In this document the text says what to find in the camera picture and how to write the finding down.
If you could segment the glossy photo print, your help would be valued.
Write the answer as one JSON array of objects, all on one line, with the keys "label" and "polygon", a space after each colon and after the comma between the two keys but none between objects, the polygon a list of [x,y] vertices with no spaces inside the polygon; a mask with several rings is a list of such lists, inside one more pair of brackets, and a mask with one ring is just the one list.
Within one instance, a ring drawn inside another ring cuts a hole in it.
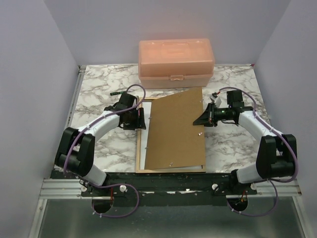
[{"label": "glossy photo print", "polygon": [[181,112],[174,104],[146,98],[142,103],[145,129],[137,134],[137,173],[204,173],[206,150],[204,127],[193,120],[202,113],[202,104]]}]

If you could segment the brown cardboard backing sheet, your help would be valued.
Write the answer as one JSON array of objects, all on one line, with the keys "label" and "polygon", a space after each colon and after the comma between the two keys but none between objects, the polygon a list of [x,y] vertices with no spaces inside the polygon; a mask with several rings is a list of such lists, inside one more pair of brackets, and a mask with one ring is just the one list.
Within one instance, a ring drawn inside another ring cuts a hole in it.
[{"label": "brown cardboard backing sheet", "polygon": [[205,165],[205,129],[193,124],[202,113],[201,87],[154,99],[148,117],[145,169]]}]

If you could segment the rectangular picture frame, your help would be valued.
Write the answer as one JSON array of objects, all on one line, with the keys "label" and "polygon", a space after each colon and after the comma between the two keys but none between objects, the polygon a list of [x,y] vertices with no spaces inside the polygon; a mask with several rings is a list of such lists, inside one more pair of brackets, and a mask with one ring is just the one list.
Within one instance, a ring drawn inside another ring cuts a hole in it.
[{"label": "rectangular picture frame", "polygon": [[145,161],[146,161],[146,147],[147,147],[147,140],[148,140],[148,132],[150,126],[150,113],[151,113],[151,105],[152,101],[158,99],[154,97],[146,98],[141,107],[144,108],[145,114],[145,124],[146,129],[139,129],[137,131],[137,147],[136,147],[136,173],[139,174],[150,174],[150,173],[205,173],[206,166],[199,165],[199,166],[190,166],[190,167],[169,167],[163,169],[154,169],[148,170],[145,169]]}]

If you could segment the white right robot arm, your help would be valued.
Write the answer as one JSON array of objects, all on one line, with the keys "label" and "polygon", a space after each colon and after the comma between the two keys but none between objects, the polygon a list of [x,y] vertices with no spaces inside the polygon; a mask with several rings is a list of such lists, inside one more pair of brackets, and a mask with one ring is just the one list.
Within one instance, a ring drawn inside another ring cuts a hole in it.
[{"label": "white right robot arm", "polygon": [[205,111],[193,125],[216,127],[218,122],[241,126],[259,142],[256,161],[230,173],[228,189],[239,194],[246,184],[271,180],[281,183],[293,181],[298,174],[297,142],[295,136],[274,129],[257,113],[257,103],[245,106],[247,92],[224,87],[213,93]]}]

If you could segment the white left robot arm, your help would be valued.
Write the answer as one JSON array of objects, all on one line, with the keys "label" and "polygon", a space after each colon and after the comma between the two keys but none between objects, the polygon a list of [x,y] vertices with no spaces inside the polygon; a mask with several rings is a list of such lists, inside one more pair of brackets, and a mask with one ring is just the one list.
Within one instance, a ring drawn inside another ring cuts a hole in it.
[{"label": "white left robot arm", "polygon": [[122,93],[119,101],[104,111],[94,121],[79,128],[64,130],[54,164],[65,172],[72,172],[93,184],[93,191],[99,196],[109,192],[110,184],[106,173],[94,165],[95,143],[109,131],[146,129],[144,109],[136,96]]}]

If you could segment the small green black screwdriver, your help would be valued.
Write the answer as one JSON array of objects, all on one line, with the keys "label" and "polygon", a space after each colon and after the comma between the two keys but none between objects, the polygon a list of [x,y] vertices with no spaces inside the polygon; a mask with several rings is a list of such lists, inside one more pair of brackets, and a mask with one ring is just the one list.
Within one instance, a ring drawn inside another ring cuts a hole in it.
[{"label": "small green black screwdriver", "polygon": [[125,93],[125,91],[111,92],[111,93],[110,93],[110,96],[121,95],[121,94],[123,94],[123,93]]}]

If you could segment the orange translucent plastic toolbox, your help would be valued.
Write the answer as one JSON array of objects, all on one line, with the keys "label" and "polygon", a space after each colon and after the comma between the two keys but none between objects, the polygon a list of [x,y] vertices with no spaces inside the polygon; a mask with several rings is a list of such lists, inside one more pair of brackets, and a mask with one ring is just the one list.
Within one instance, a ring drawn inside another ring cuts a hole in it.
[{"label": "orange translucent plastic toolbox", "polygon": [[139,42],[138,76],[146,89],[207,86],[214,65],[207,38]]}]

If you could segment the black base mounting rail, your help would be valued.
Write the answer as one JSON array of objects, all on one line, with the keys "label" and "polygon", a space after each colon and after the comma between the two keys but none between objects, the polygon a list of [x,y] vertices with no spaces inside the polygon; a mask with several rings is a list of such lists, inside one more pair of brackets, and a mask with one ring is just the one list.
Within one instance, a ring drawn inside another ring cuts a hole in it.
[{"label": "black base mounting rail", "polygon": [[138,206],[225,206],[227,196],[247,198],[251,184],[233,183],[228,173],[108,173],[105,188],[80,181],[82,198],[99,210]]}]

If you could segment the aluminium extrusion frame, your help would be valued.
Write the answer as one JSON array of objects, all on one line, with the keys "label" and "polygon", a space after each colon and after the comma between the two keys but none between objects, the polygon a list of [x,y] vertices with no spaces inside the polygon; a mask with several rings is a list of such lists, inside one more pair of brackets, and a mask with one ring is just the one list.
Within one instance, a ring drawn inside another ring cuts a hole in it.
[{"label": "aluminium extrusion frame", "polygon": [[[111,91],[139,83],[137,66],[82,66],[75,89],[75,100],[66,123],[78,127],[97,117],[103,106],[117,100]],[[204,102],[214,90],[235,86],[246,90],[257,101],[259,113],[267,114],[251,65],[216,65],[214,76],[203,89]],[[216,132],[206,133],[207,169],[229,172],[255,155],[257,143],[251,136],[232,125],[219,125]],[[115,130],[97,143],[97,165],[111,172],[134,172],[136,133]],[[240,217],[228,207],[140,207],[121,219],[99,218],[88,198],[80,196],[77,179],[46,179],[29,238],[305,238],[298,215],[298,183],[282,185],[277,209],[261,218]]]}]

